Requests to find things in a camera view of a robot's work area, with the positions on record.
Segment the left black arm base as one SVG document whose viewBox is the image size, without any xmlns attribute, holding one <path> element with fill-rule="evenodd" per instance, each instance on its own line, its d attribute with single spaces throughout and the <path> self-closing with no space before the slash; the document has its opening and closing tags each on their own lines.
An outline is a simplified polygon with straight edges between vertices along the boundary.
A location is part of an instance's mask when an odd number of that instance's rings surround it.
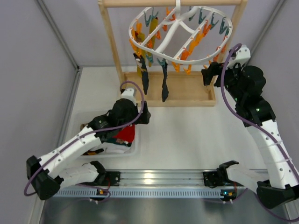
<svg viewBox="0 0 299 224">
<path fill-rule="evenodd" d="M 101 174 L 97 177 L 93 184 L 96 186 L 119 186 L 121 180 L 121 173 L 118 171 L 107 171 L 105 174 Z"/>
</svg>

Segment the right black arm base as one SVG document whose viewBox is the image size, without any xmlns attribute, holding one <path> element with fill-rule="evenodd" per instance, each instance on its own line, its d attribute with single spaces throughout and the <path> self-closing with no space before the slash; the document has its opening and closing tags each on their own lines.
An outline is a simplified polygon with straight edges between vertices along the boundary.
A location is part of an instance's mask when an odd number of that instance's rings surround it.
<svg viewBox="0 0 299 224">
<path fill-rule="evenodd" d="M 210 188 L 233 186 L 233 182 L 229 181 L 221 171 L 205 171 L 203 179 L 204 185 Z"/>
</svg>

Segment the white clip hanger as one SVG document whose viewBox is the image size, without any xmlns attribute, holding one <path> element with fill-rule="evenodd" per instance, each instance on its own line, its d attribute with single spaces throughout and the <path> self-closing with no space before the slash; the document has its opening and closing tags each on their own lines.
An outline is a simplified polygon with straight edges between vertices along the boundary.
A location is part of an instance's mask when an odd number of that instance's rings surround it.
<svg viewBox="0 0 299 224">
<path fill-rule="evenodd" d="M 150 33 L 150 22 L 158 17 L 158 26 Z M 154 48 L 148 41 L 160 31 Z M 135 32 L 145 34 L 142 43 L 136 41 Z M 190 6 L 188 9 L 177 4 L 164 11 L 153 7 L 144 8 L 128 28 L 129 42 L 133 53 L 145 51 L 147 69 L 154 63 L 163 64 L 163 59 L 173 66 L 176 72 L 183 70 L 189 74 L 194 65 L 207 68 L 224 54 L 232 35 L 233 23 L 222 11 L 207 6 Z"/>
</svg>

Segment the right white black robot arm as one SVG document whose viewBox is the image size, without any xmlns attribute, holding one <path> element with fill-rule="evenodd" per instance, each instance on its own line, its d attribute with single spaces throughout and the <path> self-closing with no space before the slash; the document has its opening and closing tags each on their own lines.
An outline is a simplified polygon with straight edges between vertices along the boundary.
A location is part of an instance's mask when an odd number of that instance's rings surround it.
<svg viewBox="0 0 299 224">
<path fill-rule="evenodd" d="M 236 161 L 228 161 L 217 168 L 218 180 L 223 184 L 236 182 L 250 189 L 268 209 L 298 199 L 299 172 L 283 144 L 275 113 L 261 95 L 266 84 L 263 71 L 240 63 L 225 69 L 223 63 L 213 62 L 201 73 L 205 86 L 217 76 L 214 86 L 231 95 L 235 101 L 233 111 L 255 141 L 269 175 L 263 176 Z"/>
</svg>

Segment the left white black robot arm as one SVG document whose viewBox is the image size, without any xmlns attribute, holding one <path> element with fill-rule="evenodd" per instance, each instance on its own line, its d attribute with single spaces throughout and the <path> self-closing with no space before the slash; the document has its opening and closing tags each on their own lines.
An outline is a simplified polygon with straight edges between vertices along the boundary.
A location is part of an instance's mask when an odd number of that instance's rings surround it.
<svg viewBox="0 0 299 224">
<path fill-rule="evenodd" d="M 39 199 L 47 200 L 60 189 L 77 184 L 96 186 L 106 178 L 106 170 L 98 161 L 92 161 L 77 168 L 67 165 L 88 150 L 98 147 L 116 137 L 130 125 L 150 121 L 146 101 L 138 109 L 131 100 L 117 100 L 111 110 L 95 117 L 75 137 L 52 152 L 39 158 L 31 156 L 26 161 L 28 186 L 32 186 Z"/>
</svg>

